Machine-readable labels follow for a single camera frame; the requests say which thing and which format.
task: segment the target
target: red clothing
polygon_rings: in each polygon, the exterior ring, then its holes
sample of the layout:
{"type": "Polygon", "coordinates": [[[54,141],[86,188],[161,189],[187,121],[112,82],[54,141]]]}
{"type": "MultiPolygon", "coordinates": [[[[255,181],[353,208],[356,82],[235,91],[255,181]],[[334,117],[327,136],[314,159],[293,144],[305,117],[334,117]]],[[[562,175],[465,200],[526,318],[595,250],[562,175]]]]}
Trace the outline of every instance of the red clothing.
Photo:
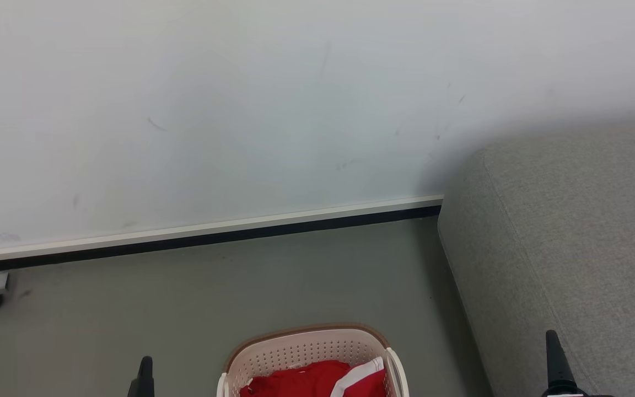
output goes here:
{"type": "Polygon", "coordinates": [[[350,368],[336,360],[255,377],[240,397],[386,397],[381,357],[350,368]]]}
{"type": "Polygon", "coordinates": [[[349,364],[337,360],[313,362],[307,367],[276,371],[255,377],[242,387],[240,397],[330,397],[335,383],[349,372],[349,364]]]}

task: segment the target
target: laundry basket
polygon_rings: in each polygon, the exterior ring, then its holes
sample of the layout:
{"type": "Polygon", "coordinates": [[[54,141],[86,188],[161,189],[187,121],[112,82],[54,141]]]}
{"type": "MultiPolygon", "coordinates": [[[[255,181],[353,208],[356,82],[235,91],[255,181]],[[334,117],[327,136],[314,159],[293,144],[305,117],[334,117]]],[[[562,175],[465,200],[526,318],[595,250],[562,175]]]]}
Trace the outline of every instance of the laundry basket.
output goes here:
{"type": "Polygon", "coordinates": [[[239,397],[239,390],[249,379],[275,371],[324,360],[354,366],[376,357],[384,360],[386,397],[408,397],[406,373],[396,352],[377,331],[358,324],[290,329],[245,342],[227,360],[217,384],[217,397],[239,397]]]}

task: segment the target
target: fabric upholstery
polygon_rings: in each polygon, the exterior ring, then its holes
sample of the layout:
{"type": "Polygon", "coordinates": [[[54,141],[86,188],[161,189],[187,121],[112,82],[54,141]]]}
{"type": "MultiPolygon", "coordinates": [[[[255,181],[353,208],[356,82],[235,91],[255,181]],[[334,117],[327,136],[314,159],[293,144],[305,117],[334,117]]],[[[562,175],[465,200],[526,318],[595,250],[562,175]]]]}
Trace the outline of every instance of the fabric upholstery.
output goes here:
{"type": "Polygon", "coordinates": [[[542,393],[547,329],[580,387],[635,396],[635,126],[479,151],[439,232],[496,397],[542,393]]]}

